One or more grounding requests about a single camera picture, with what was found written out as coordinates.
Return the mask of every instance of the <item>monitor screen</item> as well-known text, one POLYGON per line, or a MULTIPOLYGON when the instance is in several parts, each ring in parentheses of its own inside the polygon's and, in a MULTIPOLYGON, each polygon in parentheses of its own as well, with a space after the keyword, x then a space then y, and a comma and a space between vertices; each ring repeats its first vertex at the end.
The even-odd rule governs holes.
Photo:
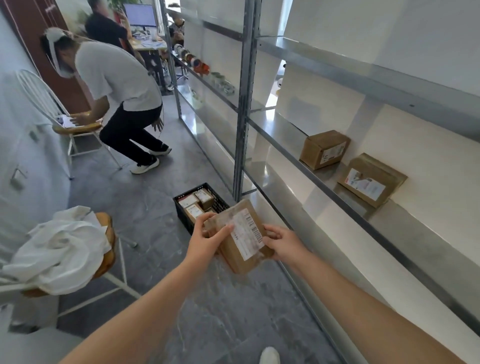
POLYGON ((156 27, 152 5, 124 4, 130 25, 156 27))

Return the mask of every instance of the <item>white t-shirt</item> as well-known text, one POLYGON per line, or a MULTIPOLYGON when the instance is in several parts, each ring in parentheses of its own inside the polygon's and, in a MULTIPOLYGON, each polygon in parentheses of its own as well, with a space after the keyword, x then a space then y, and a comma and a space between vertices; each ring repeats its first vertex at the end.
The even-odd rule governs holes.
POLYGON ((151 110, 162 105, 153 77, 134 56, 111 44, 83 42, 75 67, 95 100, 108 97, 110 105, 123 102, 126 111, 151 110))

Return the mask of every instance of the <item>gray tile floor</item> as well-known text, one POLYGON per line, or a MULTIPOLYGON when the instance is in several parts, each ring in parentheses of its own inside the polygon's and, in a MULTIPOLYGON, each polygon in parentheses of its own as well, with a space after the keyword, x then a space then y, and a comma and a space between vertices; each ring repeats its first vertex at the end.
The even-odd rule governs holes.
MULTIPOLYGON (((70 206, 84 205, 113 217, 119 235, 138 242, 124 245, 128 282, 147 292, 185 256, 188 232, 177 218, 172 197, 208 182, 228 203, 233 200, 205 155, 177 119, 175 99, 164 97, 161 139, 173 147, 158 168, 134 176, 117 171, 104 151, 74 159, 70 206)), ((132 163, 115 153, 123 163, 132 163)), ((120 277, 119 264, 111 272, 120 277)), ((99 278, 62 296, 60 311, 114 288, 99 278)), ((58 328, 86 337, 133 302, 118 291, 59 319, 58 328)), ((274 346, 282 363, 339 363, 282 271, 272 261, 247 276, 232 274, 214 259, 185 301, 170 337, 152 363, 257 363, 262 349, 274 346)))

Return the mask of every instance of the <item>shoe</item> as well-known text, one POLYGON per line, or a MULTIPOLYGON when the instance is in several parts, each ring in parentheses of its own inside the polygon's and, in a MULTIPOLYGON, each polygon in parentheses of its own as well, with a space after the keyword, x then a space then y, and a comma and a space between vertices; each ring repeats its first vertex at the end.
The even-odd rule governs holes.
POLYGON ((142 174, 148 172, 152 168, 158 167, 160 161, 156 157, 154 157, 154 159, 155 160, 152 160, 152 163, 150 163, 148 166, 141 166, 140 164, 137 164, 135 167, 130 169, 130 172, 133 174, 142 174))
POLYGON ((170 153, 172 151, 172 148, 170 148, 168 145, 166 145, 165 143, 163 143, 160 151, 156 152, 154 150, 149 150, 150 154, 152 156, 166 156, 168 153, 170 153))
POLYGON ((280 354, 275 348, 265 348, 260 357, 259 364, 280 364, 280 354))

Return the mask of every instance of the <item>wooden door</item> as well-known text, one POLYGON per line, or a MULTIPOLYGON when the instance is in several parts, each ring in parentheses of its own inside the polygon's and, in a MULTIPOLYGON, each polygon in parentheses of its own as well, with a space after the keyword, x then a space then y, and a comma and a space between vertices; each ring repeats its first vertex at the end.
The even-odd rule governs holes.
POLYGON ((55 0, 0 0, 9 19, 43 80, 50 86, 70 113, 90 110, 90 103, 76 78, 60 77, 40 47, 39 37, 45 29, 67 29, 55 0))

